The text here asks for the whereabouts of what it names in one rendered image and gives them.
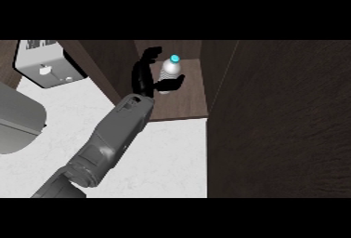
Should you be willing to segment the dark wooden cabinet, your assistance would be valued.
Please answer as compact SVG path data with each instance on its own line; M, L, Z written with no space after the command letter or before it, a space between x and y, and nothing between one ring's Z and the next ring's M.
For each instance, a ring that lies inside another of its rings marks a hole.
M59 44L113 103L131 92L131 68L144 50L153 46L162 49L150 65L153 76L160 73L163 60L178 55L185 79L177 91L154 95L150 119L209 116L237 45L234 40L61 40Z

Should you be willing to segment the clear bottled water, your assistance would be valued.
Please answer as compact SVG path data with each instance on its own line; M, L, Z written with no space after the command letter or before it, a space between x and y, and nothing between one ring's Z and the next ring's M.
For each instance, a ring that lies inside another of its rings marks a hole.
M181 86L182 77L179 61L181 59L177 54L172 54L169 58L163 61L157 79L159 82L165 81L162 87L157 89L157 92L160 94L168 94Z

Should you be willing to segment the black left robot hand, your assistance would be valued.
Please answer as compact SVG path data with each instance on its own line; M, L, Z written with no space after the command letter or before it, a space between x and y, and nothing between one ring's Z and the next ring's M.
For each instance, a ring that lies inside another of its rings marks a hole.
M144 97L153 97L153 91L162 87L165 81L153 81L150 65L156 62L156 58L162 53L159 46L148 47L144 50L143 56L134 63L131 70L131 89L134 94L140 94Z

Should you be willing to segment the grey rounded appliance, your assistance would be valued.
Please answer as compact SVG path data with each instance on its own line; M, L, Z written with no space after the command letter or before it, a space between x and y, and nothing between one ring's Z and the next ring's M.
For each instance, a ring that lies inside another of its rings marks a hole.
M22 150L41 134L44 106L0 82L0 154Z

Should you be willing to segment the silver toaster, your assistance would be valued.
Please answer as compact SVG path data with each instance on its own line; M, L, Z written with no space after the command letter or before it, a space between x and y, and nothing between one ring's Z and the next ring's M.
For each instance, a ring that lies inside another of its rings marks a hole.
M41 88L88 77L56 40L19 40L11 67Z

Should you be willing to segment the dark wooden cabinet door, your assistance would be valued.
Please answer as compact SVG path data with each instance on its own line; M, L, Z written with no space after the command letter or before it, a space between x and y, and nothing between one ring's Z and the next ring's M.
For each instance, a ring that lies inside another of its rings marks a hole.
M351 40L238 42L206 134L209 196L351 198Z

